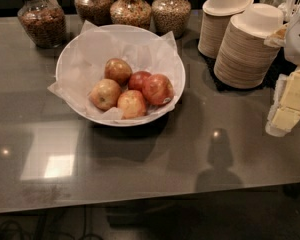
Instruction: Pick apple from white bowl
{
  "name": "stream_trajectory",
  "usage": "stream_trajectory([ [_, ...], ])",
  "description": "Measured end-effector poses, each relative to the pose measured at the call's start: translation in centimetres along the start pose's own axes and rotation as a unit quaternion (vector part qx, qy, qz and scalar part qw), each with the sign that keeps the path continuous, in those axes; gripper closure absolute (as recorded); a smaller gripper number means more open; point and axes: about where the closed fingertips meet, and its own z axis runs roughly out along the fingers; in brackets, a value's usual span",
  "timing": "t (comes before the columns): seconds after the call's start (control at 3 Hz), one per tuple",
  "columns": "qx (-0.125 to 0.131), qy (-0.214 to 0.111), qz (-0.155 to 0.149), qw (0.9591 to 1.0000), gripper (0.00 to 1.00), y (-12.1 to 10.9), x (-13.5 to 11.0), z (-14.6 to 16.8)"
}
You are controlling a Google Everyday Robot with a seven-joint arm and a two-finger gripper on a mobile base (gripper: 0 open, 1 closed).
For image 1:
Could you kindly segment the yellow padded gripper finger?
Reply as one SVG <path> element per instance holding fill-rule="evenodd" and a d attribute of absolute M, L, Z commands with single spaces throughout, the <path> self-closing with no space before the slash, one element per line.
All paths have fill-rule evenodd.
<path fill-rule="evenodd" d="M 279 75 L 265 130 L 269 135 L 284 137 L 291 132 L 299 121 L 300 66 L 289 76 Z"/>

